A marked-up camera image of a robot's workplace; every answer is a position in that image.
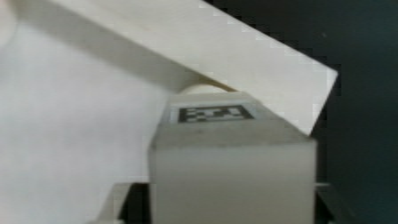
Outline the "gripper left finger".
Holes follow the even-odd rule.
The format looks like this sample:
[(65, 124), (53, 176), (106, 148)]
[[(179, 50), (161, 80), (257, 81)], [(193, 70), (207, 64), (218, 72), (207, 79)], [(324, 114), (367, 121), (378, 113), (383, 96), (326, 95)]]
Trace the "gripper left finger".
[(95, 224), (150, 224), (147, 183), (113, 185)]

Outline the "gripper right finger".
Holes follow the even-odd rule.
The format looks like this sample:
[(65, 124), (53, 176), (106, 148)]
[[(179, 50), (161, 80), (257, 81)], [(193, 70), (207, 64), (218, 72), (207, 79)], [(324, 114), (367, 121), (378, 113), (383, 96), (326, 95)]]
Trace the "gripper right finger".
[(353, 212), (328, 183), (316, 184), (314, 224), (358, 224)]

